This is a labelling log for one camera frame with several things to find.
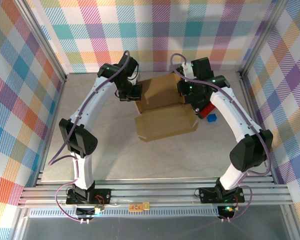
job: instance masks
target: cardboard box lid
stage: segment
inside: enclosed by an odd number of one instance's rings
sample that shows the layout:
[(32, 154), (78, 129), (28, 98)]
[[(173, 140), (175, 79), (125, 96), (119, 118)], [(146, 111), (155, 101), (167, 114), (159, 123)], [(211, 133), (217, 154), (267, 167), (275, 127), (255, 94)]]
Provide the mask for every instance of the cardboard box lid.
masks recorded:
[(180, 77), (175, 74), (154, 77), (140, 81), (142, 85), (141, 100), (135, 102), (140, 114), (144, 111), (168, 106), (176, 103), (183, 103), (184, 98), (180, 97), (177, 83)]
[(144, 142), (194, 132), (199, 124), (191, 105), (182, 103), (144, 111), (134, 121), (136, 132)]

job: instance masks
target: cardboard flap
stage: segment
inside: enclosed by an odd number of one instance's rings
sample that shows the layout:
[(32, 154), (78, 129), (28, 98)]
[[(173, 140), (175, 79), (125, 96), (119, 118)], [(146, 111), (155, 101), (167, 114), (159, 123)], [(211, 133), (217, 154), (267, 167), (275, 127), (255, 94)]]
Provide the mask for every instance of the cardboard flap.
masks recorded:
[(198, 128), (191, 105), (181, 103), (144, 111), (134, 121), (139, 138), (145, 142), (194, 132)]
[(182, 103), (177, 89), (180, 77), (175, 73), (140, 81), (142, 85), (141, 100), (135, 102), (139, 113), (171, 104)]

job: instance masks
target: blue cube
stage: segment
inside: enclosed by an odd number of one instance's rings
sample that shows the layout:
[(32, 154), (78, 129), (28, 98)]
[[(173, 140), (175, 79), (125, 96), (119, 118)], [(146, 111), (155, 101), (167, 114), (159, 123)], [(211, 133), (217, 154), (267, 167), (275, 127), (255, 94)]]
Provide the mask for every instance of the blue cube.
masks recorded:
[(206, 119), (208, 119), (209, 123), (215, 122), (217, 120), (217, 116), (215, 114), (209, 114)]

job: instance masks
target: gray floor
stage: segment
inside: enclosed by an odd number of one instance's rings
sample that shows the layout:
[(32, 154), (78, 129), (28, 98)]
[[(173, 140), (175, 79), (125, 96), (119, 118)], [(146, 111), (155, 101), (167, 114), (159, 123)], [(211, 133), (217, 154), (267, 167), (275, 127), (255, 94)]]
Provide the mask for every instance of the gray floor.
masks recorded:
[[(161, 76), (165, 72), (142, 72), (141, 79)], [(215, 72), (224, 75), (245, 109), (239, 78), (234, 71)], [(95, 82), (96, 74), (72, 74), (65, 84), (56, 128), (53, 132), (42, 181), (72, 181), (71, 159), (53, 166), (48, 161), (63, 143), (58, 127), (61, 118), (77, 110)], [(216, 122), (199, 119), (197, 131), (152, 142), (141, 141), (136, 134), (134, 118), (139, 116), (135, 103), (120, 102), (113, 96), (96, 119), (92, 134), (98, 146), (92, 156), (93, 177), (104, 179), (219, 177), (230, 164), (229, 153), (236, 145), (227, 122), (215, 109)], [(69, 154), (63, 150), (60, 156)]]
[(29, 218), (24, 240), (288, 240), (280, 206), (251, 206), (232, 223), (216, 217)]

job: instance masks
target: plaid wall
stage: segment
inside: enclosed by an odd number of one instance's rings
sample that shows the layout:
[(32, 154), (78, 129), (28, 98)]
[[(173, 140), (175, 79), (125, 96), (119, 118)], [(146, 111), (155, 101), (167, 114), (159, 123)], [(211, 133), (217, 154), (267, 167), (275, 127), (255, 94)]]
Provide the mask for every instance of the plaid wall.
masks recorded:
[(0, 0), (0, 240), (31, 183), (61, 81), (13, 0)]
[(274, 5), (267, 11), (271, 0), (28, 2), (70, 73), (97, 72), (117, 63), (123, 50), (141, 71), (167, 71), (175, 52), (189, 60), (209, 57), (214, 70), (238, 70)]
[(263, 127), (274, 135), (272, 159), (300, 219), (300, 0), (290, 0), (248, 74)]

